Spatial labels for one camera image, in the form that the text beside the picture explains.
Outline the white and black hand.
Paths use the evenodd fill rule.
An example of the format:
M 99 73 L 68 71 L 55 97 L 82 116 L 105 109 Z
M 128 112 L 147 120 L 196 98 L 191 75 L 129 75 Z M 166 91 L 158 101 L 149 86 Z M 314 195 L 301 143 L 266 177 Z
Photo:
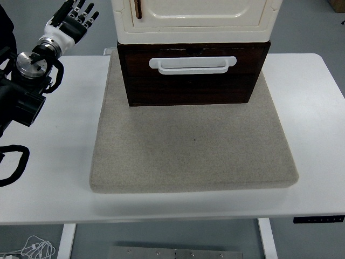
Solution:
M 97 19 L 99 12 L 91 14 L 94 3 L 83 8 L 85 1 L 65 1 L 46 23 L 44 34 L 37 45 L 48 49 L 59 58 L 81 41 Z

